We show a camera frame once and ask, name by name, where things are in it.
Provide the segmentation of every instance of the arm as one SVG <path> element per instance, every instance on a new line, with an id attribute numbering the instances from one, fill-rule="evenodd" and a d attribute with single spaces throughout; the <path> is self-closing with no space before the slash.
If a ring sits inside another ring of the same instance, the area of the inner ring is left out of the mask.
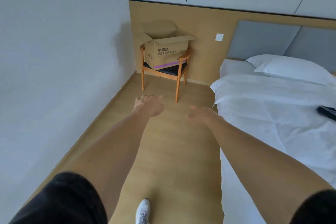
<path id="1" fill-rule="evenodd" d="M 309 196 L 333 189 L 305 165 L 229 124 L 211 108 L 191 108 L 188 119 L 211 129 L 265 222 L 289 223 Z"/>
<path id="2" fill-rule="evenodd" d="M 124 181 L 132 168 L 150 117 L 159 115 L 162 96 L 141 96 L 132 113 L 114 124 L 105 135 L 72 161 L 66 171 L 84 176 L 97 190 L 110 220 Z"/>

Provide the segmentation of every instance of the shoelace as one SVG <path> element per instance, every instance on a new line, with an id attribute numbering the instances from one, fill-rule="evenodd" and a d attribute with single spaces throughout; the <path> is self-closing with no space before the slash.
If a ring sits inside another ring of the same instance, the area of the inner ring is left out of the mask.
<path id="1" fill-rule="evenodd" d="M 139 217 L 139 224 L 149 224 L 149 222 L 145 222 L 145 215 L 147 212 L 144 213 L 140 213 L 140 217 Z"/>

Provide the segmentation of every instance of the light switch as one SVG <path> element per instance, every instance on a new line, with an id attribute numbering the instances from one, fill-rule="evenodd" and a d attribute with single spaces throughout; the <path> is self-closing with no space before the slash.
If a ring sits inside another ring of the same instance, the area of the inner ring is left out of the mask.
<path id="1" fill-rule="evenodd" d="M 224 36 L 224 34 L 219 34 L 219 33 L 217 33 L 217 35 L 216 35 L 216 41 L 221 41 L 221 40 L 223 40 L 223 36 Z"/>

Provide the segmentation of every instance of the gray headboard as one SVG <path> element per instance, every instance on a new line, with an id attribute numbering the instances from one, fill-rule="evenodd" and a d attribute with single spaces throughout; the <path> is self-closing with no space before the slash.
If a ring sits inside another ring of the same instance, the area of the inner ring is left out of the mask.
<path id="1" fill-rule="evenodd" d="M 274 54 L 310 60 L 336 72 L 336 30 L 239 21 L 228 58 Z"/>

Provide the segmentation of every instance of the hand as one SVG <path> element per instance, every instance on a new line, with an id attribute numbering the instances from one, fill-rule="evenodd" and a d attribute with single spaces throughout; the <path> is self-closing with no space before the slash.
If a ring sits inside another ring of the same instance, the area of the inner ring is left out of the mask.
<path id="1" fill-rule="evenodd" d="M 148 114 L 150 117 L 158 116 L 162 113 L 165 106 L 162 104 L 162 95 L 154 96 L 153 94 L 147 96 L 142 95 L 137 97 L 134 103 L 133 111 L 140 111 Z"/>
<path id="2" fill-rule="evenodd" d="M 222 118 L 214 110 L 209 107 L 196 107 L 194 105 L 190 106 L 193 109 L 193 113 L 188 114 L 188 120 L 194 123 L 208 124 L 214 118 Z"/>

